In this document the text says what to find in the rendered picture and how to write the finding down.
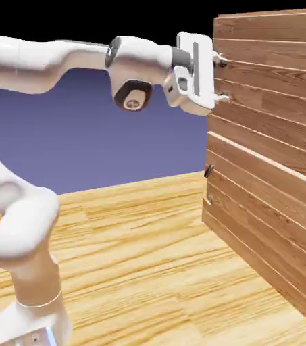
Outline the wooden cabinet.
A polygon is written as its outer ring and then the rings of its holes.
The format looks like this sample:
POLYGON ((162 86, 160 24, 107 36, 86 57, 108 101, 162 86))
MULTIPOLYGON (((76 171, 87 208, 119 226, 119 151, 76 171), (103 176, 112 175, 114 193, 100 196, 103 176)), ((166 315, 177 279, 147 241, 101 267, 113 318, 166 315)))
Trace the wooden cabinet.
POLYGON ((203 221, 306 315, 306 9, 220 15, 203 221))

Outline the large wooden cabinet door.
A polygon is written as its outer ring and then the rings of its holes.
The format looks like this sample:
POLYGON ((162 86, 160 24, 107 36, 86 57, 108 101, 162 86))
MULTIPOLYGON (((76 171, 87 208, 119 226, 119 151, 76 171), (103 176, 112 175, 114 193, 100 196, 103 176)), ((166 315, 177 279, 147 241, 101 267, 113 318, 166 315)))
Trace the large wooden cabinet door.
POLYGON ((306 175, 306 38, 234 36, 217 32, 215 49, 228 59, 215 69, 215 89, 230 96, 208 128, 234 141, 257 132, 272 139, 267 155, 306 175))

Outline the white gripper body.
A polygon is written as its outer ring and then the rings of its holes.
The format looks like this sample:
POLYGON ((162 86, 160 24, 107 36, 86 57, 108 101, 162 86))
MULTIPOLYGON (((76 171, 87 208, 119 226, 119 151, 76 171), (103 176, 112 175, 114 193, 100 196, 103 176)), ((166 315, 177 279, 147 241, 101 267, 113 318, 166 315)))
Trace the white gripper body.
POLYGON ((209 36, 178 33, 178 47, 189 53, 193 70, 176 67, 179 107, 190 114, 206 116, 215 107, 213 42, 209 36))

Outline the small wooden cabinet door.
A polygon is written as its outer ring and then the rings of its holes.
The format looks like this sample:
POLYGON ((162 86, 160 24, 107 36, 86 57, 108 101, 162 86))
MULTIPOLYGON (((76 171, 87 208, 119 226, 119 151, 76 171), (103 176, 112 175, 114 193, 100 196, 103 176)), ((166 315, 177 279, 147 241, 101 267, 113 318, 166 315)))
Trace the small wooden cabinet door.
POLYGON ((213 132, 206 159, 210 184, 306 251, 306 176, 213 132))

